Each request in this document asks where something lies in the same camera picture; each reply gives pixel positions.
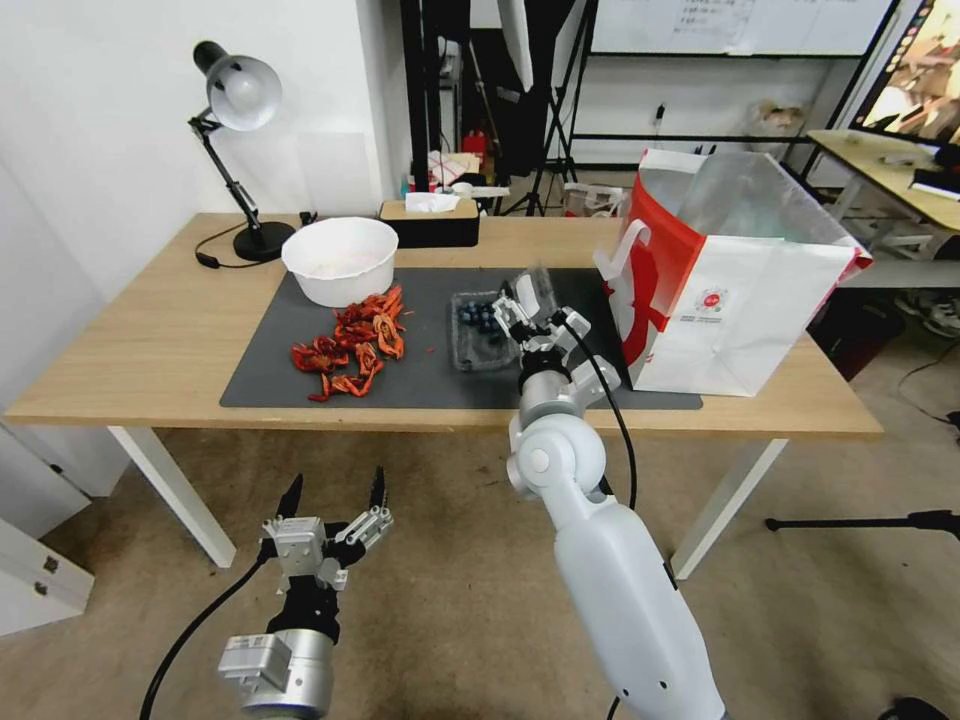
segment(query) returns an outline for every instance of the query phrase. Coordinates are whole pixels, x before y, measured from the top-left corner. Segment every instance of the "desk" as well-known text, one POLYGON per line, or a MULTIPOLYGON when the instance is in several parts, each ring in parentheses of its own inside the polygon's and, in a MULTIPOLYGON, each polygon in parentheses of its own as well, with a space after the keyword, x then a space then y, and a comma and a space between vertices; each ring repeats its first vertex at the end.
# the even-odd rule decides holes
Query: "desk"
MULTIPOLYGON (((292 218, 281 218, 293 222, 292 218)), ((167 453, 154 427, 506 433, 513 410, 224 408, 219 399, 283 277, 279 263, 213 271, 193 246, 238 221, 197 215, 9 409, 13 423, 106 425, 214 562, 235 548, 167 453)), ((401 250, 401 267, 589 267, 618 221, 483 218, 472 248, 401 250)), ((214 254, 226 255, 229 235, 214 254)), ((882 432, 804 336, 756 398, 705 397, 701 410, 625 410, 631 431, 751 439, 673 558, 687 577, 789 438, 869 438, 882 432)), ((608 410, 587 420, 617 432, 608 410)))
MULTIPOLYGON (((811 130, 807 136, 816 149, 825 152, 852 173, 837 201, 827 211, 841 220, 850 210, 865 183, 876 187, 908 213, 945 229, 960 233, 960 203, 921 190, 911 190, 913 167, 888 165, 880 161, 892 153, 917 158, 916 167, 933 168, 933 160, 915 143, 856 130, 811 130)), ((877 236, 892 228, 881 227, 877 236)), ((960 285, 960 263, 948 260, 878 261, 867 272, 855 276, 844 287, 956 287, 960 285)))

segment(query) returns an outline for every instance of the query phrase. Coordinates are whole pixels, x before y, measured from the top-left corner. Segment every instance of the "table leg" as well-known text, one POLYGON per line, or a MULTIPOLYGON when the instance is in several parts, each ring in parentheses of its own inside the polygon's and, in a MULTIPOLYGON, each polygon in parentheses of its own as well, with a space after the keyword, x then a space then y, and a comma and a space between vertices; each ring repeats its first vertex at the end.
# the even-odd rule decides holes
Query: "table leg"
POLYGON ((888 237, 893 235, 893 228, 896 225, 896 220, 891 220, 889 218, 884 220, 877 221, 877 230, 870 236, 870 239, 863 243, 863 246, 873 252, 876 248, 880 247, 888 237))
POLYGON ((787 441, 780 439, 756 441, 741 451, 670 558, 677 579, 686 580, 690 577, 786 445, 787 441))
POLYGON ((218 567, 230 567, 237 552, 236 547, 184 477, 156 433, 145 427, 113 425, 108 429, 180 518, 180 522, 187 526, 187 530, 207 551, 210 559, 218 567))
POLYGON ((827 209, 827 212, 837 220, 842 220, 850 206, 853 205, 853 201, 857 199, 861 189, 863 189, 863 180, 858 175, 854 175, 847 181, 847 185, 843 188, 837 201, 827 209))

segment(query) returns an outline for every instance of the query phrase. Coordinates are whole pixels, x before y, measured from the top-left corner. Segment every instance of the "lamp arm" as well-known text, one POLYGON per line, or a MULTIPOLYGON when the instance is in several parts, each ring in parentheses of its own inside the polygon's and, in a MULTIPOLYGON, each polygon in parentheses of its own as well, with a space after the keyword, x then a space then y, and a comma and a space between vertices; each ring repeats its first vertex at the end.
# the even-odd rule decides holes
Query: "lamp arm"
POLYGON ((226 166, 223 164, 223 161, 220 159, 220 156, 217 155, 217 151, 213 149, 213 144, 210 142, 210 133, 219 129, 222 127, 222 125, 220 125, 218 122, 207 119, 208 115, 210 115, 210 108, 207 108, 196 117, 190 118, 188 123, 190 127, 193 128, 193 131, 196 133, 197 137, 200 138, 200 142, 203 143, 204 149, 207 151, 207 154, 210 156, 213 164, 220 172, 220 176, 227 184, 227 190, 230 191, 230 195, 233 197, 237 205, 240 206, 240 209, 246 216, 247 225, 250 227, 250 230, 259 232, 260 221, 257 219, 257 216, 259 215, 260 211, 257 208, 257 204, 253 201, 253 198, 250 197, 250 193, 246 191, 243 185, 233 179, 226 166))

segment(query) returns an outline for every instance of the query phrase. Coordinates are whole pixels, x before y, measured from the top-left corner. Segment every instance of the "logo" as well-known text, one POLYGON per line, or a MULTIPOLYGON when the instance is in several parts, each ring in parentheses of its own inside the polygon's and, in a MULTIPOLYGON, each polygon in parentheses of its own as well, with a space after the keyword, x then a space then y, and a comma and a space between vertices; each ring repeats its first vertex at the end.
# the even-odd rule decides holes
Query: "logo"
POLYGON ((700 293, 697 303, 694 306, 696 311, 702 315, 712 315, 719 313, 726 305, 727 291, 723 288, 709 288, 700 293))

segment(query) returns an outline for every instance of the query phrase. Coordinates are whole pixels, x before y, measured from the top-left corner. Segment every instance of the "tissue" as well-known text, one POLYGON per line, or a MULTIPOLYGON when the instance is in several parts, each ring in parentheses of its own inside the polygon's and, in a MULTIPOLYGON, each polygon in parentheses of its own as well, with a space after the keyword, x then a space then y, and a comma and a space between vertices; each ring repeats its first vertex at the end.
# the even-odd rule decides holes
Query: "tissue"
POLYGON ((409 212, 449 212, 460 201, 456 195, 407 193, 405 210, 409 212))

